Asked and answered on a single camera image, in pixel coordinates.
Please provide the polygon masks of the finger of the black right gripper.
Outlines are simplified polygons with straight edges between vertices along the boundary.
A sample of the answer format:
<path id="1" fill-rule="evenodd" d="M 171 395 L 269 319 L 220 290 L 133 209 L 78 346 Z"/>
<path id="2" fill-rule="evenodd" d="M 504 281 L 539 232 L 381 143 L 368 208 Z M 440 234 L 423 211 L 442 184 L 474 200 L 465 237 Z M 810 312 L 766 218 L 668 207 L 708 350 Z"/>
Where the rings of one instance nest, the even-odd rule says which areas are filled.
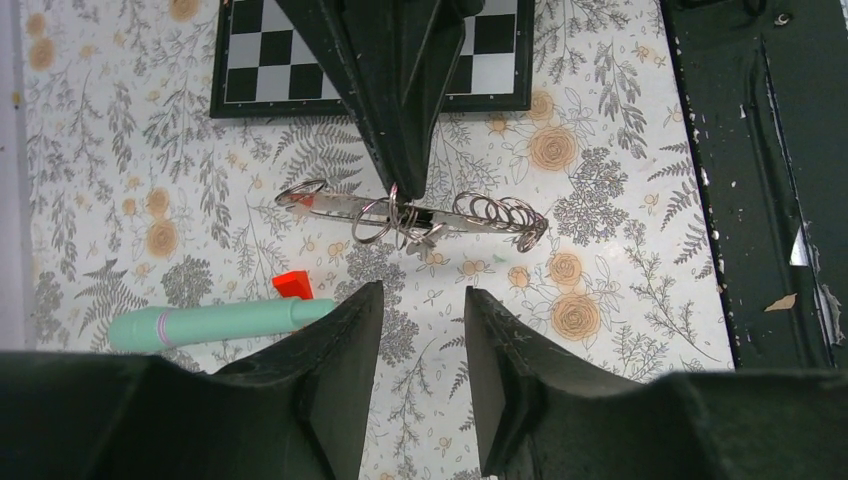
<path id="1" fill-rule="evenodd" d="M 465 40 L 466 2 L 279 5 L 353 118 L 385 189 L 422 198 L 433 131 Z"/>

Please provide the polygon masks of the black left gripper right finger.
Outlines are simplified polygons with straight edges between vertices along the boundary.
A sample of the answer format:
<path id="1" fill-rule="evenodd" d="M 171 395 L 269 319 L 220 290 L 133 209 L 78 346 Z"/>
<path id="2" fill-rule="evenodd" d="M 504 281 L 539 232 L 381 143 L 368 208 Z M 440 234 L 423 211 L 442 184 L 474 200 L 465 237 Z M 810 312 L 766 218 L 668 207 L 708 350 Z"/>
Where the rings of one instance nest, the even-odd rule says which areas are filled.
<path id="1" fill-rule="evenodd" d="M 464 311 L 480 471 L 500 479 L 843 479 L 847 377 L 827 370 L 613 374 L 488 291 Z"/>

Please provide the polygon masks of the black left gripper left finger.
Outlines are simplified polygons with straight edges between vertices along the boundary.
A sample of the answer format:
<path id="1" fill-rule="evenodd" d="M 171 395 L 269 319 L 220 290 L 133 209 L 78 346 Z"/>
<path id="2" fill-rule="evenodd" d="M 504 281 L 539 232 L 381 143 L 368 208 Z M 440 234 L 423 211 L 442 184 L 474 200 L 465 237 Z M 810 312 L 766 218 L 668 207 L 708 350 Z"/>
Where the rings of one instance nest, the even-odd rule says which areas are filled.
<path id="1" fill-rule="evenodd" d="M 5 479 L 355 479 L 384 318 L 369 282 L 212 374 L 158 356 L 7 351 Z"/>

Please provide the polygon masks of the silver carabiner keyring with chain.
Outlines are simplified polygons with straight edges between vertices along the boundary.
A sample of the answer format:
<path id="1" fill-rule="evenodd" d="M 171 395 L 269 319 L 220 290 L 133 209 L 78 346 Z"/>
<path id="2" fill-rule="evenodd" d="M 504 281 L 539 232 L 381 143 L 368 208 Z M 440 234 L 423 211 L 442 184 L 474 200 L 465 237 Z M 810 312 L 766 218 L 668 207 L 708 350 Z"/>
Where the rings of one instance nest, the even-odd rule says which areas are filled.
<path id="1" fill-rule="evenodd" d="M 315 179 L 278 193 L 274 202 L 289 213 L 350 225 L 353 239 L 370 245 L 389 233 L 396 246 L 425 258 L 437 242 L 451 234 L 504 234 L 520 253 L 533 249 L 549 228 L 548 220 L 528 203 L 462 191 L 448 211 L 415 205 L 401 198 L 397 186 L 385 197 L 371 199 L 328 193 L 327 181 Z"/>

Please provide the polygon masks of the black key tag with key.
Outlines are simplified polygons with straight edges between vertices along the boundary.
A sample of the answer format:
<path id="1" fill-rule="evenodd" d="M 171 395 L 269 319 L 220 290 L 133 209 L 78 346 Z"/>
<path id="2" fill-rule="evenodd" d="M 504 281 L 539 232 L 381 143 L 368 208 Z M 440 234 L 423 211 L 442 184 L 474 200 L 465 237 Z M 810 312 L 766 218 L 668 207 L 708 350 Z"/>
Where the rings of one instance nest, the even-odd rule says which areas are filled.
<path id="1" fill-rule="evenodd" d="M 435 223 L 433 214 L 426 209 L 404 207 L 399 217 L 396 239 L 399 249 L 405 248 L 408 255 L 425 260 L 445 233 L 444 223 Z"/>

